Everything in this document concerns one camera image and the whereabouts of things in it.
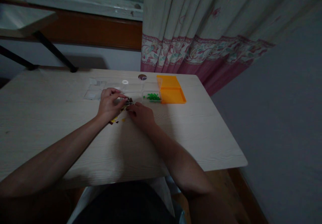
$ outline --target gray wall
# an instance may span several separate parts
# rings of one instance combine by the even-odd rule
[[[41,43],[0,40],[0,45],[35,65],[63,66]],[[84,68],[140,71],[141,52],[103,47],[55,44],[75,65]],[[24,69],[0,55],[0,78],[12,79]]]
[[[212,96],[271,223],[322,221],[322,21],[298,29]]]

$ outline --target floral curtain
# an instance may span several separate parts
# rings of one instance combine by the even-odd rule
[[[321,9],[322,0],[144,0],[141,71],[195,74],[213,95]]]

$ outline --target green beads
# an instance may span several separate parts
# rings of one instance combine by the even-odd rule
[[[149,99],[150,102],[160,101],[161,100],[161,98],[159,97],[159,94],[155,94],[155,93],[148,93],[147,99]]]

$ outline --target orange box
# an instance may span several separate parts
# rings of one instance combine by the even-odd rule
[[[184,104],[186,99],[176,76],[157,75],[162,78],[160,93],[163,104]]]

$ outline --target black metal leg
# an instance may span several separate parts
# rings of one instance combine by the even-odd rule
[[[24,58],[12,53],[11,51],[7,50],[6,48],[0,46],[0,54],[19,63],[20,65],[25,66],[28,70],[34,70],[38,67],[38,65],[34,65],[29,61],[26,61]]]
[[[76,72],[78,67],[75,67],[67,58],[51,43],[40,31],[33,33],[33,36],[39,40],[48,50],[50,50],[62,63],[70,69],[70,72]]]

